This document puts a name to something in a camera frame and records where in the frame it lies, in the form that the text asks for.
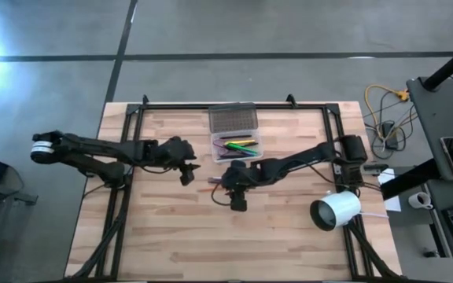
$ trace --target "clear plastic box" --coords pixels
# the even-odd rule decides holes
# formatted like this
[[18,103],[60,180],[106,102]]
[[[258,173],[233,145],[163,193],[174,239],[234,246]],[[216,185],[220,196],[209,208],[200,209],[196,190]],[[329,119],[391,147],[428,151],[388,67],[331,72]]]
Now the clear plastic box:
[[[232,160],[250,160],[263,156],[263,144],[258,131],[258,119],[254,103],[230,103],[210,107],[209,128],[211,130],[212,159],[216,163],[230,162]],[[251,137],[222,139],[245,135]],[[258,145],[247,147],[255,151],[255,155],[240,157],[241,154],[239,154],[239,156],[232,158],[222,157],[225,153],[234,154],[234,152],[223,148],[226,142],[246,139],[254,139],[258,143]]]
[[[231,138],[231,139],[221,139],[225,137],[234,137],[234,136],[243,136],[251,135],[251,138]],[[229,140],[245,140],[245,139],[254,139],[258,142],[258,145],[249,146],[249,149],[257,152],[255,156],[246,156],[246,157],[235,157],[235,158],[222,158],[222,152],[225,152],[226,149],[222,149],[219,145],[228,142]],[[255,158],[263,157],[263,143],[261,142],[261,137],[258,129],[255,130],[232,130],[222,133],[211,134],[211,149],[212,149],[212,159],[216,163],[230,162],[232,160],[250,160]]]

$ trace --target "concrete floor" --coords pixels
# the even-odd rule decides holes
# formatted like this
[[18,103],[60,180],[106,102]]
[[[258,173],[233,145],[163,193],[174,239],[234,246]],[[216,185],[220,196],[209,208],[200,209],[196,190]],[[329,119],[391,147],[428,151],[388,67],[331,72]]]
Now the concrete floor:
[[[129,4],[1,0],[0,56],[115,55]],[[141,0],[126,54],[431,51],[453,51],[453,0]],[[281,101],[293,94],[299,101],[360,101],[366,114],[367,85],[402,89],[448,59],[126,61],[113,100],[147,94],[151,101]],[[70,167],[32,163],[31,136],[59,129],[95,137],[112,70],[112,61],[0,63],[0,160],[20,172],[25,192],[39,195],[36,206],[16,204],[9,216],[0,282],[62,277],[85,178]],[[371,94],[375,108],[381,95]],[[398,119],[410,106],[385,117]],[[407,149],[387,164],[430,158],[420,123],[414,127]],[[418,255],[408,234],[395,230],[405,275],[453,281],[449,263],[412,264]]]

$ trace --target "white cylinder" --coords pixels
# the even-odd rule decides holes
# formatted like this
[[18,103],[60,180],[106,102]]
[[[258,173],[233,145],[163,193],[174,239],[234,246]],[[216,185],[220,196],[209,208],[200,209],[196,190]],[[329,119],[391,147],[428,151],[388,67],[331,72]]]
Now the white cylinder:
[[361,212],[361,202],[352,192],[332,193],[311,204],[311,217],[317,227],[330,231],[343,226]]

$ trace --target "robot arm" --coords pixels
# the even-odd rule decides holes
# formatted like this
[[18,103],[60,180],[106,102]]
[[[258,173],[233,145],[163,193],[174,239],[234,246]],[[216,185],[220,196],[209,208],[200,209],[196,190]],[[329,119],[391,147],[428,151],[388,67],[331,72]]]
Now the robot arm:
[[347,135],[338,141],[343,149],[343,157],[337,156],[333,144],[323,142],[312,149],[283,159],[270,158],[251,162],[250,167],[242,161],[232,161],[221,177],[221,185],[230,195],[230,209],[247,210],[246,190],[275,184],[290,172],[325,161],[340,165],[341,173],[349,185],[361,184],[363,179],[359,168],[367,160],[361,138]]
[[[198,165],[186,164],[195,160],[192,146],[180,137],[168,139],[159,145],[157,140],[112,142],[83,138],[60,131],[35,134],[31,159],[39,164],[63,163],[75,167],[82,174],[98,175],[107,185],[120,187],[125,183],[124,164],[134,167],[159,167],[179,169],[180,180],[186,186],[193,179],[193,170]],[[116,158],[117,161],[104,163],[91,156]]]

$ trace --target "wooden table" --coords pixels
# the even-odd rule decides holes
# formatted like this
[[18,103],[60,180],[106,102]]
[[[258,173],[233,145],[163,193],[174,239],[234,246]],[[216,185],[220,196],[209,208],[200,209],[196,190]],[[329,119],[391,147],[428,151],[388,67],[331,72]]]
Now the wooden table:
[[[361,136],[369,149],[359,103],[339,105],[345,133]],[[106,105],[98,138],[120,140],[126,106]],[[258,120],[264,158],[288,156],[326,141],[320,111],[259,110]],[[321,231],[309,215],[310,203],[326,191],[334,191],[332,184],[310,169],[302,169],[273,186],[251,190],[246,196],[247,212],[231,211],[211,201],[207,178],[221,176],[228,165],[212,161],[207,111],[145,111],[141,139],[163,142],[175,135],[191,143],[197,156],[194,163],[202,167],[194,172],[195,181],[185,187],[179,182],[178,171],[154,175],[136,169],[120,280],[350,279],[341,229]],[[316,168],[333,178],[329,164]],[[372,177],[365,177],[365,181],[376,182]],[[86,191],[100,184],[100,179],[92,178]],[[98,245],[108,198],[109,191],[100,189],[83,201],[66,275],[74,274]],[[228,201],[221,193],[217,198]],[[379,192],[362,189],[360,199],[363,211],[386,214]],[[400,274],[389,221],[369,216],[363,219],[370,243]],[[356,242],[355,250],[362,266]],[[107,264],[111,264],[109,253]]]

